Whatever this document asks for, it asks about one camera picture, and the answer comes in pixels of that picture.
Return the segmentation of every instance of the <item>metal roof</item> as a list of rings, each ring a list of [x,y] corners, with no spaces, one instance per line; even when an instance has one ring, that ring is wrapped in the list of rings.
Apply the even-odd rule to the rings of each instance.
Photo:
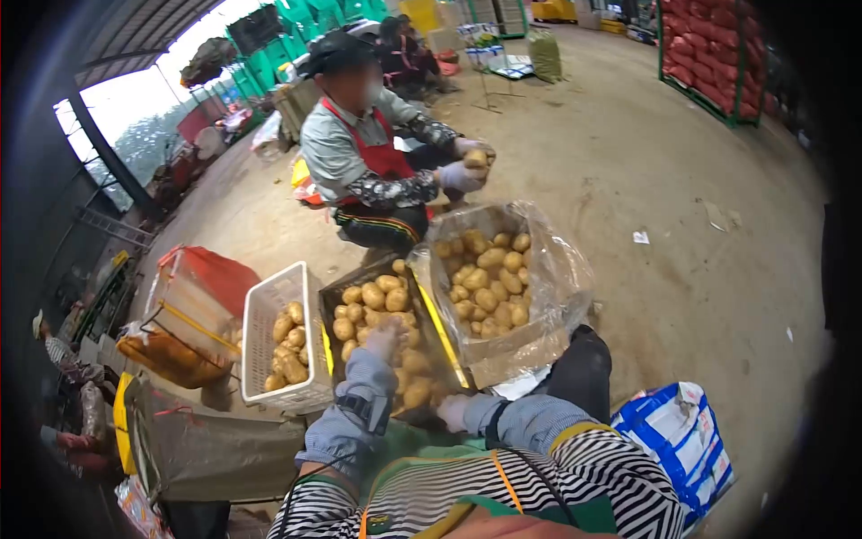
[[[75,77],[83,90],[149,69],[167,48],[224,0],[126,0],[87,48]]]

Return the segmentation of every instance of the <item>gray shirt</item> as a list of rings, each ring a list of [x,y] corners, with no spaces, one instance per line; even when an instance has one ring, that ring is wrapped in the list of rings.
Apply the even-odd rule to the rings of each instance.
[[[389,139],[386,130],[374,118],[371,107],[360,118],[342,109],[332,100],[329,102],[344,118],[344,122],[318,102],[305,118],[300,144],[311,179],[321,197],[327,202],[335,202],[351,196],[347,186],[368,173],[368,167],[359,156],[356,141],[345,122],[356,129],[359,138],[367,146],[388,144]],[[419,116],[419,110],[385,88],[373,106],[391,127],[404,125]]]

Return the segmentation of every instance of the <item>green bag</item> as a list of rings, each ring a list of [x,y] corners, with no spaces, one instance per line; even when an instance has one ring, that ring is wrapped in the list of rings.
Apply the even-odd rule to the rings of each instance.
[[[563,80],[563,67],[559,62],[557,38],[548,30],[533,30],[527,33],[528,53],[533,61],[536,77],[551,84]]]

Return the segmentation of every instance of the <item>white plastic basket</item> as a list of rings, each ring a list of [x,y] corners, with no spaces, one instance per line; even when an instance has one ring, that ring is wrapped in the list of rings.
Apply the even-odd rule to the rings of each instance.
[[[326,408],[333,400],[332,377],[326,365],[317,291],[311,284],[303,260],[254,286],[246,295],[242,324],[242,398],[248,404],[265,404],[293,414],[306,414]],[[272,373],[272,325],[278,313],[291,301],[303,304],[305,346],[309,352],[309,379],[274,392],[264,392],[266,377]]]

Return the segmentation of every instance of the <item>blue and white bag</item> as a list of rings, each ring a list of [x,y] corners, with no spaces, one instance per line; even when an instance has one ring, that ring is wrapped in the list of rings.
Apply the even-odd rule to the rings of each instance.
[[[734,481],[715,413],[697,384],[640,391],[611,417],[610,426],[664,468],[686,511],[686,528]]]

